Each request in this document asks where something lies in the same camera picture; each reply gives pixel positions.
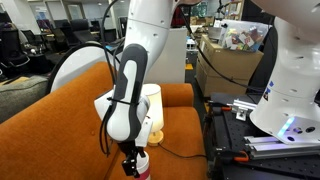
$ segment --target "lamp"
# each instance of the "lamp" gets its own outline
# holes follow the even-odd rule
[[[152,120],[153,125],[151,134],[149,135],[148,145],[157,146],[158,143],[163,142],[163,109],[161,88],[157,84],[144,84],[142,93],[146,95],[150,101],[150,107],[147,116]]]

